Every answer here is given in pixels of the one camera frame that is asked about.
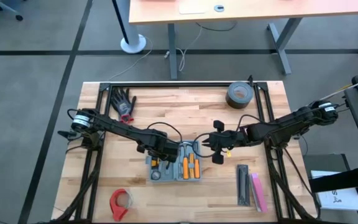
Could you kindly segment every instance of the gray metal desk leg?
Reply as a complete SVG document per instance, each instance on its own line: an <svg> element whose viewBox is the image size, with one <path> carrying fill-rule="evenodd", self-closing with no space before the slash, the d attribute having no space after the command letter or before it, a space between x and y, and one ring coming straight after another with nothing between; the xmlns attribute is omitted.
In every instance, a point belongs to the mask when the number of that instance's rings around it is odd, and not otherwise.
<svg viewBox="0 0 358 224"><path fill-rule="evenodd" d="M283 72L285 75L291 74L291 67L288 63L287 55L285 54L285 46L290 40L292 34L294 33L296 27L301 22L302 18L291 18L288 20L287 24L283 29L283 32L279 35L274 23L269 23L267 30L270 31L273 37L274 46L276 48L277 54L280 57L281 64L283 65Z"/></svg>
<svg viewBox="0 0 358 224"><path fill-rule="evenodd" d="M168 40L169 40L169 66L171 79L178 79L178 66L177 66L177 48L175 45L175 25L168 24Z"/></svg>

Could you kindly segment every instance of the white cable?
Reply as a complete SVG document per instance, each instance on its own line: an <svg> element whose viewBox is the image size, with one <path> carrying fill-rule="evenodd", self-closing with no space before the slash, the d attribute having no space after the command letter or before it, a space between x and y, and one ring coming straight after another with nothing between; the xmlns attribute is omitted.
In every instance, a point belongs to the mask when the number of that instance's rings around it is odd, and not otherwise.
<svg viewBox="0 0 358 224"><path fill-rule="evenodd" d="M150 51L147 52L147 54L143 55L143 57L137 59L137 61L136 61L133 65L131 65L129 68L127 68L127 69L125 69L124 71L122 71L122 72L120 72L120 73L118 73L118 74L113 75L112 77L110 77L109 80L112 79L112 78L116 78L117 76L126 73L129 69L133 68L140 60L142 60L143 58L146 58L146 57L152 52L152 50L153 50L153 42L152 42L148 37L143 37L143 38L146 38L148 41L150 41L150 44L151 44L151 46L150 46Z"/></svg>
<svg viewBox="0 0 358 224"><path fill-rule="evenodd" d="M202 31L203 31L203 27L200 26L200 32L198 33L198 36L196 37L196 39L194 39L194 40L192 41L192 43L190 43L190 44L187 46L187 48L185 49L185 51L182 51L181 49L179 49L179 48L177 47L177 50L179 50L180 53L181 53L181 60L180 60L180 63L179 63L179 72L181 72L181 71L185 68L185 57L186 57L186 52L187 52L187 50L199 39L199 37L201 37Z"/></svg>
<svg viewBox="0 0 358 224"><path fill-rule="evenodd" d="M321 98L320 100L327 100L327 99L333 97L334 95L337 95L338 93L342 93L343 91L345 91L345 90L347 90L347 89L350 89L350 88L354 88L354 87L356 87L356 86L358 86L358 83L357 83L357 84L354 84L354 85L352 85L352 86L349 86L349 87L347 87L347 88L345 88L345 89L343 89L343 90L336 91L335 93L332 93L332 94L330 94L330 95L328 95L328 96L324 96L324 97Z"/></svg>

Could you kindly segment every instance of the white base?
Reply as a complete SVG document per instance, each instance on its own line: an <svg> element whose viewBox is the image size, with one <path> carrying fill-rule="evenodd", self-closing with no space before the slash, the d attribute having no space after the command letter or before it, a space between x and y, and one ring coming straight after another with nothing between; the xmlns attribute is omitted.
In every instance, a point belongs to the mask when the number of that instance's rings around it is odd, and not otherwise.
<svg viewBox="0 0 358 224"><path fill-rule="evenodd" d="M139 34L139 43L137 45L130 45L125 42L125 39L121 40L121 49L129 54L136 54L141 52L146 47L146 38Z"/></svg>

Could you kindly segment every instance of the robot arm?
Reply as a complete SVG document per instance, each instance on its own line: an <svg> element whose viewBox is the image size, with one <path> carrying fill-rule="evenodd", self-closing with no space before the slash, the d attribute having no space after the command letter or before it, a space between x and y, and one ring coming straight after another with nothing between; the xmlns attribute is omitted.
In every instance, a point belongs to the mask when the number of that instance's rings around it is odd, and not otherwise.
<svg viewBox="0 0 358 224"><path fill-rule="evenodd" d="M71 128L93 142L97 142L98 137L94 135L98 131L107 131L131 139L138 144L138 152L144 153L147 150L150 156L163 161L175 162L178 156L179 142L168 139L165 132L135 128L111 119L108 115L99 114L94 109L78 110Z"/></svg>
<svg viewBox="0 0 358 224"><path fill-rule="evenodd" d="M328 101L316 101L300 108L286 116L269 123L259 122L239 126L235 131L224 131L224 124L214 121L217 131L208 133L209 138L203 145L215 151L213 162L223 164L222 149L246 147L262 144L268 139L273 147L285 147L290 138L296 134L304 134L312 125L328 125L337 120L338 114ZM175 162L178 156L179 142L167 138L167 134L156 129L139 129L128 124L111 119L107 115L99 114L94 109L78 110L73 118L71 128L83 136L97 142L94 135L98 131L107 131L136 141L137 151L158 157L163 161Z"/></svg>
<svg viewBox="0 0 358 224"><path fill-rule="evenodd" d="M337 118L338 113L333 104L328 101L316 101L269 123L239 126L237 131L223 131L224 124L215 121L214 128L218 131L210 133L209 138L203 141L203 145L215 151L214 163L223 164L221 151L224 148L231 150L234 147L254 146L262 144L266 139L272 147L285 147L292 136L306 133L309 127L315 124L333 124Z"/></svg>

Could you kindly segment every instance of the wooden table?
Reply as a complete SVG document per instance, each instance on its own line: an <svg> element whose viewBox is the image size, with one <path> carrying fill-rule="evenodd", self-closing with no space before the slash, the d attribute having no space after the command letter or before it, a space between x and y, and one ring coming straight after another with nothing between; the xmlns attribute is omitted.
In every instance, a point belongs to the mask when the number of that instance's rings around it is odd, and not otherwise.
<svg viewBox="0 0 358 224"><path fill-rule="evenodd" d="M214 6L224 6L216 12ZM193 6L199 14L180 14L180 8ZM206 22L239 19L291 18L279 35L273 23L268 30L283 66L284 74L291 74L285 46L302 17L358 14L358 0L131 0L131 24L167 23L169 51L175 52L174 22ZM171 78L177 78L176 54L170 54Z"/></svg>
<svg viewBox="0 0 358 224"><path fill-rule="evenodd" d="M290 108L283 83L267 83L275 116L278 118L288 114ZM98 88L99 83L84 83L78 108L94 108ZM146 128L148 124L156 121L167 122L174 125L184 139L192 140L201 133L214 131L215 119L223 121L226 129L235 129L242 114L258 116L254 99L243 110L228 107L224 98L226 89L225 87L131 88L131 95L137 96L133 125ZM116 112L111 111L110 117L116 118ZM242 121L243 124L255 122L248 117ZM154 128L167 132L173 140L179 140L178 134L169 127L156 125ZM80 142L73 142L69 147L77 144ZM107 133L94 208L94 222L114 221L109 198L120 188L127 189L134 198L134 204L123 222L274 222L277 220L263 145L235 148L231 151L232 157L225 156L223 165L213 164L211 158L202 159L201 182L165 184L153 184L149 181L148 167L145 164L146 155L137 152L136 146L134 141ZM287 149L303 178L307 180L298 141L290 141ZM210 152L206 147L201 148L202 154ZM76 149L67 154L52 218L61 215L60 210L66 209L78 193L85 155L84 149ZM291 191L307 211L312 215L316 214L313 199L302 186L288 157L283 158ZM235 172L237 164L247 164L249 172L258 173L264 188L268 213L256 211L252 194L250 207L237 206ZM282 210L286 214L281 191L280 197Z"/></svg>

